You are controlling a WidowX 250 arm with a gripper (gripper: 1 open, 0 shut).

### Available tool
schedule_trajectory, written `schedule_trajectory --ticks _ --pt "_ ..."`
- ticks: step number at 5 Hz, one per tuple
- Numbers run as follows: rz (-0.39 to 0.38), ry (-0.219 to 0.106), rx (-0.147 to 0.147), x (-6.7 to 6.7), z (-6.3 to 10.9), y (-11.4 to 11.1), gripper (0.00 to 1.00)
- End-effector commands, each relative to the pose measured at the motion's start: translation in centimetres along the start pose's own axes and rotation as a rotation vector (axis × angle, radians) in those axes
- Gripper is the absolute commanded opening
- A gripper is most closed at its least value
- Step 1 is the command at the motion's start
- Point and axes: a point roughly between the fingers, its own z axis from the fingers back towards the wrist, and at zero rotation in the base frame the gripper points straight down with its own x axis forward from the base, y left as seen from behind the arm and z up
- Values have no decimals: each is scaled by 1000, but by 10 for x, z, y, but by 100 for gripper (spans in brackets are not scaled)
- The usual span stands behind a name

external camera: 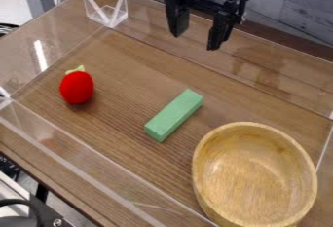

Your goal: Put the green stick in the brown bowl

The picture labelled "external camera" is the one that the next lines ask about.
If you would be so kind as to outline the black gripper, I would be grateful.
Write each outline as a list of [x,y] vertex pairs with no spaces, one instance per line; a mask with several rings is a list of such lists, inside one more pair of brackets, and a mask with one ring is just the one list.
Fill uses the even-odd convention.
[[214,51],[228,39],[234,21],[242,22],[248,0],[164,0],[168,31],[174,37],[188,28],[190,10],[214,14],[207,50]]

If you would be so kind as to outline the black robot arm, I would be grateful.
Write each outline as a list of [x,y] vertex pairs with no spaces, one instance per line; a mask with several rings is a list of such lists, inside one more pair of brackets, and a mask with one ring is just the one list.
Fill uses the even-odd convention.
[[215,51],[228,40],[235,24],[244,20],[246,5],[250,0],[164,0],[168,31],[179,37],[188,28],[190,10],[214,17],[208,32],[207,50]]

